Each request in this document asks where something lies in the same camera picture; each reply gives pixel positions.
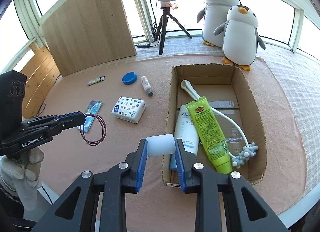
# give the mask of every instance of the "barcode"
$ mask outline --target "barcode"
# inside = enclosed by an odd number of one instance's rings
[[[223,140],[223,141],[221,141],[221,144],[222,144],[222,146],[223,146],[224,152],[225,152],[226,154],[229,154],[227,141],[226,141],[226,140]]]

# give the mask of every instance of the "penguin beak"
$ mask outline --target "penguin beak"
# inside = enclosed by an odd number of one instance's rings
[[[248,11],[247,11],[245,8],[243,8],[243,7],[238,8],[238,11],[239,11],[240,13],[242,13],[242,14],[247,14],[247,13],[248,13]]]

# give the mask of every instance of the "gray bottle cap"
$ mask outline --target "gray bottle cap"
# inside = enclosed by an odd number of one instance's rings
[[[148,88],[148,89],[146,90],[146,92],[147,92],[147,95],[148,95],[148,96],[152,96],[152,95],[153,95],[153,92],[151,91],[150,88]]]

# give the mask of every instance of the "metal bolt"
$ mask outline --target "metal bolt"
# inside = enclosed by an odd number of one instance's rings
[[[202,163],[195,163],[194,165],[193,165],[193,167],[195,168],[195,169],[203,169],[203,164]]]
[[[91,176],[91,172],[86,170],[81,174],[81,176],[83,178],[89,178]]]
[[[231,177],[233,177],[235,179],[239,179],[241,177],[241,174],[237,171],[233,171],[233,172],[231,172]]]
[[[119,169],[126,169],[129,165],[126,162],[122,162],[118,165]]]

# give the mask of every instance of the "person's hand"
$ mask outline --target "person's hand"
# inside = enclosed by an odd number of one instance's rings
[[[0,158],[0,183],[7,192],[20,198],[26,210],[36,208],[43,158],[44,153],[38,147],[21,154],[18,161],[7,156]]]

